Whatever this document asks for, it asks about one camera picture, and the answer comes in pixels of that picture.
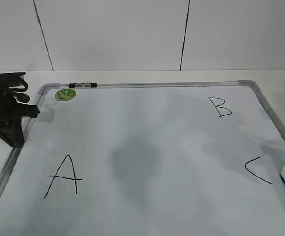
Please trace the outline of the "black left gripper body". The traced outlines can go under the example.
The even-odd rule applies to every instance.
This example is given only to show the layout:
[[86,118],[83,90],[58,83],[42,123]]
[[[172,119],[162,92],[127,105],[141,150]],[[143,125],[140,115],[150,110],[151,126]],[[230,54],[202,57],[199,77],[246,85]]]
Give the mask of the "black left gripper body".
[[37,118],[39,108],[36,105],[29,105],[30,96],[25,94],[26,87],[9,87],[0,80],[0,122],[16,118],[30,117]]

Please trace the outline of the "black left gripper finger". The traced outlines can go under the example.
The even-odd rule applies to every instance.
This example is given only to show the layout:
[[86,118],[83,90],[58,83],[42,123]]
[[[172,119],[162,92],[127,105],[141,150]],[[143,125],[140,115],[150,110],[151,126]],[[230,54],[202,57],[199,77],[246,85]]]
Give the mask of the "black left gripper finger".
[[0,138],[11,147],[21,147],[24,144],[22,119],[0,122]]
[[26,72],[0,73],[0,80],[9,87],[27,86],[24,81]]

